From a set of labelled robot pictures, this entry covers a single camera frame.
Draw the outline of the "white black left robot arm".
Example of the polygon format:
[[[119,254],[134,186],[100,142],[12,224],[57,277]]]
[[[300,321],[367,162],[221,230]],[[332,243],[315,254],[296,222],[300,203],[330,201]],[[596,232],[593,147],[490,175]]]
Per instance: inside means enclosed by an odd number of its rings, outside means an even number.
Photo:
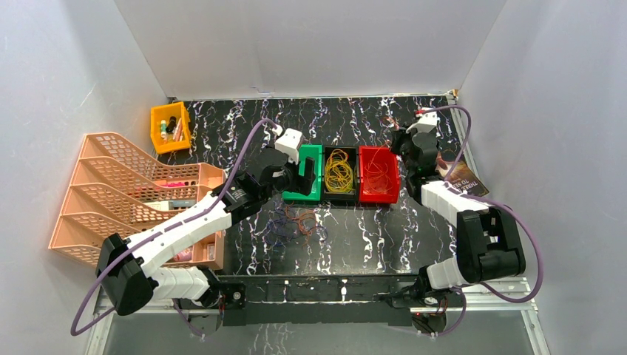
[[[96,276],[115,312],[133,314],[151,300],[189,299],[211,308],[231,295],[206,267],[166,268],[164,263],[205,237],[226,230],[260,211],[284,191],[308,195],[316,180],[316,161],[294,162],[274,147],[262,149],[257,162],[231,175],[201,201],[165,222],[103,242]]]

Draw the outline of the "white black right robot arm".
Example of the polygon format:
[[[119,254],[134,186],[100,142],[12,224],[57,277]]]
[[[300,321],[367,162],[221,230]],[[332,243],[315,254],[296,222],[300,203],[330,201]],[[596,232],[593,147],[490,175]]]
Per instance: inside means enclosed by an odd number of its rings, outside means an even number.
[[[456,232],[455,256],[422,267],[413,288],[426,306],[437,305],[446,289],[516,276],[526,258],[514,218],[504,209],[454,189],[436,171],[436,130],[402,127],[393,133],[390,151],[407,170],[407,193],[421,206],[442,216]]]

